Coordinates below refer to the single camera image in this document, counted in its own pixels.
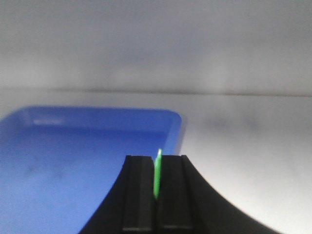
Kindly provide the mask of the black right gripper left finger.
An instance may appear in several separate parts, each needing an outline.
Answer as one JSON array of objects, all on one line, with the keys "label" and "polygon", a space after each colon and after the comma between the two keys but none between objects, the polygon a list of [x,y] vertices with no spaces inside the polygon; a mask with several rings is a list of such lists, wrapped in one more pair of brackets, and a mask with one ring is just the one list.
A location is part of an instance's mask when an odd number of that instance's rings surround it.
[{"label": "black right gripper left finger", "polygon": [[155,233],[154,162],[150,156],[126,156],[122,169],[83,234]]}]

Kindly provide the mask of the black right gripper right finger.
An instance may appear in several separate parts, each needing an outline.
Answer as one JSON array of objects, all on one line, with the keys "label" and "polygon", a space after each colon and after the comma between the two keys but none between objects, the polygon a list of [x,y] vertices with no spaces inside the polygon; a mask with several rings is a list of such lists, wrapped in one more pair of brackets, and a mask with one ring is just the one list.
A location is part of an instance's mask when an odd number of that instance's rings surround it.
[{"label": "black right gripper right finger", "polygon": [[274,234],[221,196],[187,156],[162,156],[159,234]]}]

